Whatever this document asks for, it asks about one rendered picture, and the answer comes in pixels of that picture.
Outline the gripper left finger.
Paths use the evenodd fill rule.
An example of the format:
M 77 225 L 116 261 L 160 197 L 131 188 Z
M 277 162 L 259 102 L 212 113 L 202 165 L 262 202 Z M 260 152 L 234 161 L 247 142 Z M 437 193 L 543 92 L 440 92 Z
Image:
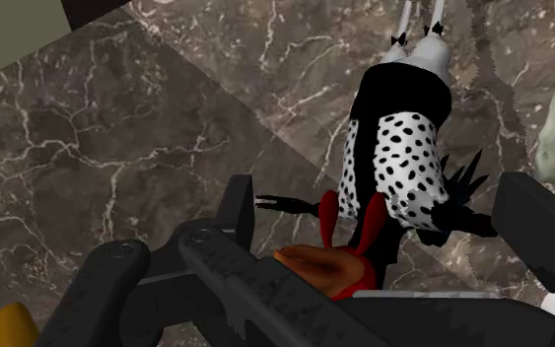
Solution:
M 35 347 L 157 347 L 193 322 L 212 347 L 388 347 L 271 257 L 250 253 L 252 177 L 233 175 L 213 218 L 181 223 L 161 248 L 96 247 Z

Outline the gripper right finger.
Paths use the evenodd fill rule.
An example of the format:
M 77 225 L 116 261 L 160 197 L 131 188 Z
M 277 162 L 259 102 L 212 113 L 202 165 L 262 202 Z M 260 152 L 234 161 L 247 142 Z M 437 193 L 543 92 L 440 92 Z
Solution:
M 555 194 L 527 173 L 502 173 L 491 224 L 544 288 L 555 294 Z M 555 331 L 549 347 L 555 347 Z

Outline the doll in spotted white dress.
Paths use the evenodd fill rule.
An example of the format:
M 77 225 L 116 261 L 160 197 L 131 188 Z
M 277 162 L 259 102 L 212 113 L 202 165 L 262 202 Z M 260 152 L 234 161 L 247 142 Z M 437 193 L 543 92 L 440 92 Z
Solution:
M 445 1 L 435 0 L 432 21 L 412 50 L 406 48 L 412 2 L 405 1 L 389 51 L 366 70 L 349 111 L 337 187 L 316 203 L 257 198 L 259 208 L 318 219 L 321 246 L 293 244 L 273 256 L 334 301 L 380 289 L 409 231 L 433 246 L 454 231 L 498 235 L 489 215 L 468 206 L 486 179 L 474 175 L 479 161 L 446 176 L 448 160 L 439 155 L 438 132 L 452 106 Z

